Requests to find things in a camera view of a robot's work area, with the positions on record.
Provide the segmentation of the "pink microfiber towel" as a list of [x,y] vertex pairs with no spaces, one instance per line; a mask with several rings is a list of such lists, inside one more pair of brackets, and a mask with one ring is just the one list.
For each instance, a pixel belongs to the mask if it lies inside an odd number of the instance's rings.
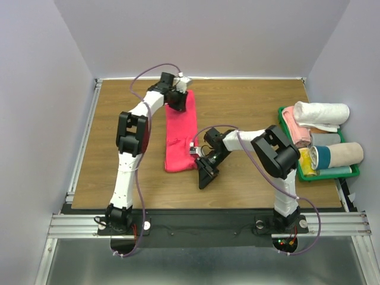
[[166,111],[166,172],[176,173],[197,168],[195,156],[189,152],[190,143],[198,131],[195,94],[188,91],[186,111],[178,112],[165,106]]

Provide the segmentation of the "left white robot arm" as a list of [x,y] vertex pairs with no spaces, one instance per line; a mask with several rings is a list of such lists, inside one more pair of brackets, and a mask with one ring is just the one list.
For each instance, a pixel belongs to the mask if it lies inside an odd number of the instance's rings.
[[120,234],[128,233],[132,228],[135,174],[148,147],[152,116],[164,105],[178,112],[186,111],[187,88],[191,82],[182,72],[177,75],[163,72],[144,97],[130,86],[130,91],[140,102],[129,112],[121,112],[118,118],[118,172],[104,217],[105,225]]

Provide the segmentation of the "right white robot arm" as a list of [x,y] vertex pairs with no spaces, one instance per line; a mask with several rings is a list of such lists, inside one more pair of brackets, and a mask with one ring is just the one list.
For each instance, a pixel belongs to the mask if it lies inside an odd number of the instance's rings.
[[275,189],[273,213],[267,218],[256,219],[271,232],[297,229],[300,218],[299,197],[296,194],[296,168],[299,150],[276,125],[259,131],[228,129],[218,131],[215,127],[204,129],[204,141],[211,147],[203,154],[195,145],[197,135],[189,143],[189,153],[195,156],[198,169],[198,187],[204,189],[219,174],[218,166],[233,151],[244,151],[264,179]]

